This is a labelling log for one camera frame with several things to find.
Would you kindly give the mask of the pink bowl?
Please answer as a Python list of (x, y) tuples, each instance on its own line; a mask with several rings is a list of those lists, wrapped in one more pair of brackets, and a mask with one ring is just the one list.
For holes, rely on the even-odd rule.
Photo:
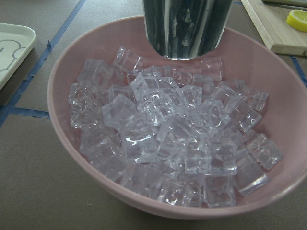
[(307, 90), (297, 74), (276, 54), (255, 40), (226, 28), (210, 57), (221, 56), (226, 79), (243, 79), (266, 91), (268, 103), (256, 131), (268, 136), (284, 157), (265, 173), (268, 180), (247, 196), (236, 195), (233, 207), (187, 207), (185, 189), (162, 176), (138, 176), (136, 185), (157, 189), (157, 198), (140, 195), (113, 182), (80, 153), (80, 131), (70, 124), (68, 92), (87, 58), (111, 63), (120, 46), (144, 56), (146, 65), (170, 65), (147, 41), (142, 16), (110, 22), (78, 37), (60, 55), (50, 74), (47, 103), (52, 125), (71, 157), (114, 197), (139, 210), (172, 219), (203, 220), (244, 214), (268, 206), (294, 191), (307, 179)]

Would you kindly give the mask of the half lemon slice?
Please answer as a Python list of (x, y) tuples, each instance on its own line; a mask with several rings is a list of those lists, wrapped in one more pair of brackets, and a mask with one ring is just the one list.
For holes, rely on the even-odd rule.
[(307, 11), (305, 10), (291, 10), (286, 18), (289, 26), (307, 32)]

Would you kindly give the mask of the cream bear tray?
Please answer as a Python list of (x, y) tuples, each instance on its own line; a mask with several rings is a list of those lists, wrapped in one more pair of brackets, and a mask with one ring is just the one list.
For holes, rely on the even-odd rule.
[(37, 41), (33, 29), (15, 24), (0, 24), (0, 87), (11, 78)]

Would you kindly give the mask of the wooden cutting board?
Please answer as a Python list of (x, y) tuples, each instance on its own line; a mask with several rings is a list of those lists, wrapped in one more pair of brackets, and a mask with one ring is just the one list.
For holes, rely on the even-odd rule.
[(290, 9), (266, 5), (260, 0), (241, 2), (268, 49), (277, 54), (307, 56), (307, 34), (286, 22)]

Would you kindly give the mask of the pile of clear ice cubes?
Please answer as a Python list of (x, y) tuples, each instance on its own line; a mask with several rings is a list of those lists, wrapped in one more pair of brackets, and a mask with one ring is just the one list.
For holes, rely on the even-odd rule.
[(188, 67), (151, 65), (124, 47), (112, 64), (87, 59), (69, 88), (80, 153), (104, 176), (157, 198), (137, 177), (162, 176), (184, 189), (187, 207), (233, 207), (268, 180), (282, 152), (254, 126), (268, 94), (223, 80), (221, 57)]

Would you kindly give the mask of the steel ice scoop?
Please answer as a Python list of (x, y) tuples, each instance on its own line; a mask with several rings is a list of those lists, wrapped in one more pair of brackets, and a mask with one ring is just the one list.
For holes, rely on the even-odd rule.
[(218, 47), (231, 6), (230, 0), (144, 0), (147, 40), (165, 58), (195, 59)]

